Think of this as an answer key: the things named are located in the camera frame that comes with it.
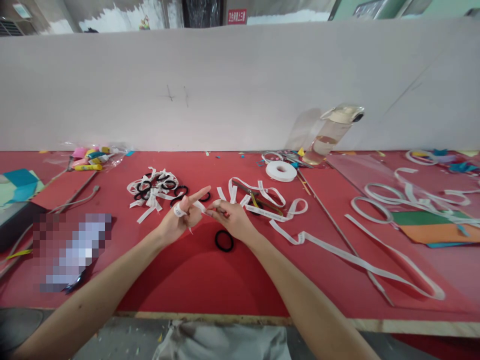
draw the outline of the red sign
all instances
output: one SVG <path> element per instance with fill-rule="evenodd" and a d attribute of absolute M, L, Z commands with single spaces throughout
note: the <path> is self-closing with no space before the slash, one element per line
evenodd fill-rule
<path fill-rule="evenodd" d="M 246 24 L 247 9 L 228 10 L 228 25 Z"/>

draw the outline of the white partition board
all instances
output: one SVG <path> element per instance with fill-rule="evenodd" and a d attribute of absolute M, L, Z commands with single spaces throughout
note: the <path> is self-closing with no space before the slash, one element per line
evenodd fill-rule
<path fill-rule="evenodd" d="M 282 149 L 341 102 L 366 116 L 338 150 L 475 149 L 479 33 L 455 18 L 0 38 L 0 150 Z"/>

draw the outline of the hand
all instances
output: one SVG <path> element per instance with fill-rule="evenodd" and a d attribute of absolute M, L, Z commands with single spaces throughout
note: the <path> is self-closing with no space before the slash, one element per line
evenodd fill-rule
<path fill-rule="evenodd" d="M 160 242 L 164 248 L 174 243 L 187 228 L 192 228 L 202 219 L 202 211 L 194 206 L 194 203 L 203 198 L 210 191 L 211 186 L 204 187 L 192 196 L 184 196 L 180 201 L 180 209 L 187 215 L 177 217 L 174 214 L 174 207 L 165 215 L 160 225 L 153 229 L 147 238 Z"/>
<path fill-rule="evenodd" d="M 222 224 L 234 238 L 247 246 L 250 246 L 253 237 L 258 234 L 240 204 L 231 204 L 218 199 L 211 203 L 206 213 Z"/>

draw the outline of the plastic bag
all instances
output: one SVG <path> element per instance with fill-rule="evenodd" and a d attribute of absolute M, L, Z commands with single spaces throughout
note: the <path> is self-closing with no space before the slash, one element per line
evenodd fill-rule
<path fill-rule="evenodd" d="M 106 162 L 101 164 L 103 172 L 108 172 L 118 164 L 120 164 L 126 154 L 131 151 L 135 151 L 132 146 L 123 143 L 123 142 L 110 142 L 108 144 L 96 144 L 92 142 L 70 142 L 65 141 L 60 145 L 60 148 L 65 148 L 65 151 L 51 151 L 50 155 L 43 160 L 44 163 L 55 164 L 60 166 L 61 168 L 68 169 L 68 171 L 72 171 L 73 167 L 72 164 L 80 160 L 81 157 L 73 157 L 75 149 L 84 148 L 87 150 L 94 149 L 94 150 L 101 150 L 101 148 L 109 148 L 108 155 L 111 155 Z"/>

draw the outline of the blue paper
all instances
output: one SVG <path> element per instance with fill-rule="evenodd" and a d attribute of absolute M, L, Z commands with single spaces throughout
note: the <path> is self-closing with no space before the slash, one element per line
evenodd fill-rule
<path fill-rule="evenodd" d="M 35 184 L 37 186 L 37 181 L 38 179 L 33 176 L 30 171 L 27 169 L 20 169 L 20 170 L 15 170 L 15 171 L 10 171 L 6 172 L 3 174 L 8 180 L 11 181 L 13 185 L 15 185 L 17 188 L 29 185 L 29 184 Z"/>
<path fill-rule="evenodd" d="M 433 155 L 435 156 L 445 156 L 448 153 L 449 153 L 448 149 L 443 149 L 443 150 L 433 149 Z"/>
<path fill-rule="evenodd" d="M 15 189 L 13 198 L 7 204 L 25 202 L 35 194 L 37 183 L 30 183 L 24 186 L 19 186 Z"/>
<path fill-rule="evenodd" d="M 431 249 L 439 249 L 439 248 L 448 248 L 451 246 L 461 246 L 461 245 L 470 245 L 476 244 L 476 242 L 438 242 L 432 244 L 426 244 Z"/>
<path fill-rule="evenodd" d="M 478 167 L 470 165 L 468 162 L 450 164 L 450 171 L 455 173 L 468 173 L 475 169 L 478 169 Z"/>

